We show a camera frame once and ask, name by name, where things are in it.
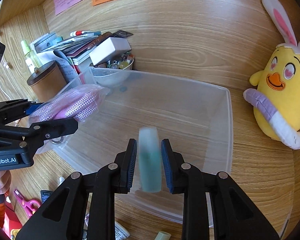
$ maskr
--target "smiling mouth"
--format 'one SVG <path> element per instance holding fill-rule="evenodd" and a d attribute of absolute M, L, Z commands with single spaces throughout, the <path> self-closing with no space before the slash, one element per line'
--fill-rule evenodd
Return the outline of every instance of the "smiling mouth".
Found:
<path fill-rule="evenodd" d="M 281 91 L 284 90 L 286 84 L 281 81 L 280 74 L 278 72 L 268 74 L 266 77 L 267 85 L 273 90 Z"/>

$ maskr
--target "plush toy arm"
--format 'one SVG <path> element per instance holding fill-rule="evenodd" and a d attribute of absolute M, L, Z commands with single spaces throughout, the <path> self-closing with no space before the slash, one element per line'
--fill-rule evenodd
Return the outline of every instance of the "plush toy arm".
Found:
<path fill-rule="evenodd" d="M 300 131 L 294 130 L 287 123 L 264 94 L 256 89 L 249 88 L 243 92 L 243 97 L 261 112 L 283 144 L 294 150 L 300 149 Z"/>
<path fill-rule="evenodd" d="M 259 84 L 259 81 L 260 81 L 260 78 L 261 78 L 261 75 L 263 74 L 263 70 L 260 70 L 256 73 L 254 73 L 250 79 L 249 79 L 249 82 L 252 86 L 257 86 Z"/>

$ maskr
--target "yellow plush toy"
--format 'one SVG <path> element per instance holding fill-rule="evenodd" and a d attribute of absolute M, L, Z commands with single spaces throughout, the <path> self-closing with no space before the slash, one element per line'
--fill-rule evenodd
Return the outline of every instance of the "yellow plush toy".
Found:
<path fill-rule="evenodd" d="M 266 68 L 250 77 L 257 89 L 243 93 L 254 108 L 261 130 L 292 149 L 300 149 L 300 42 L 297 44 L 288 15 L 278 0 L 262 4 L 284 38 Z"/>

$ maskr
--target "wooden desk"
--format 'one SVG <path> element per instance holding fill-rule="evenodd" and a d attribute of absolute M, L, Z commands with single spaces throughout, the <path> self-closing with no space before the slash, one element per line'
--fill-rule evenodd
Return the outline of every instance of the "wooden desk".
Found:
<path fill-rule="evenodd" d="M 294 0 L 280 0 L 297 40 L 300 9 Z M 249 76 L 264 69 L 275 46 L 283 42 L 260 0 L 116 0 L 95 7 L 83 0 L 55 16 L 52 0 L 5 22 L 0 40 L 12 68 L 0 69 L 2 88 L 12 98 L 34 98 L 20 41 L 34 40 L 48 31 L 68 36 L 77 29 L 123 29 L 136 55 L 135 69 L 187 77 L 230 89 L 234 148 L 231 176 L 255 202 L 280 234 L 291 213 L 288 231 L 300 218 L 300 151 L 265 136 L 242 93 Z M 0 101 L 6 100 L 0 91 Z M 25 197 L 39 197 L 40 189 L 55 189 L 60 175 L 73 170 L 54 152 L 35 157 L 35 165 L 13 171 L 12 188 Z M 25 222 L 19 207 L 17 214 Z M 180 239 L 181 226 L 116 202 L 116 216 L 131 239 L 154 239 L 166 230 Z"/>

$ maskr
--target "plastic bag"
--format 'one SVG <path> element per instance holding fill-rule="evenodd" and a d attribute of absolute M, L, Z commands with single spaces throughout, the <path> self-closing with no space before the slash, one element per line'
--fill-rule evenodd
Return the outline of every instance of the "plastic bag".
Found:
<path fill-rule="evenodd" d="M 68 117 L 84 122 L 90 114 L 98 112 L 98 107 L 109 92 L 109 88 L 95 84 L 77 86 L 42 104 L 29 116 L 29 124 Z M 55 146 L 65 146 L 68 137 L 47 140 L 36 153 L 46 152 Z"/>

